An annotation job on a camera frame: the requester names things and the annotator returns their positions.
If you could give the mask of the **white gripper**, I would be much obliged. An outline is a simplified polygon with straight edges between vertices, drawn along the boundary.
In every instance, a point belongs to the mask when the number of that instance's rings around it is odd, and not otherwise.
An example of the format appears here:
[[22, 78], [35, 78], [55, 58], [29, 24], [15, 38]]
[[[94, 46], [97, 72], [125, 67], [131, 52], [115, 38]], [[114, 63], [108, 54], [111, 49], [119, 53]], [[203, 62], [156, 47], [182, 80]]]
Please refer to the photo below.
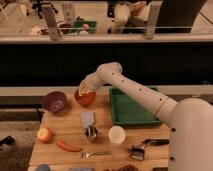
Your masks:
[[102, 86], [102, 81], [96, 73], [92, 73], [85, 77], [80, 86], [88, 87], [90, 92], [95, 92]]

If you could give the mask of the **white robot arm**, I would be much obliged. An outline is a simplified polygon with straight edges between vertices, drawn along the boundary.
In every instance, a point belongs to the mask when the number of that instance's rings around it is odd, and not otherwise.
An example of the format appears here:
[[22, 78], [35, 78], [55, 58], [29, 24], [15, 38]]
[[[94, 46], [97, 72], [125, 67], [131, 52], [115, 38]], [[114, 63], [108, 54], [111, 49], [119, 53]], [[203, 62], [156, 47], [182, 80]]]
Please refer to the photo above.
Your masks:
[[213, 106], [200, 98], [179, 102], [122, 75], [118, 62], [105, 63], [80, 83], [81, 95], [111, 84], [170, 128], [168, 171], [213, 171]]

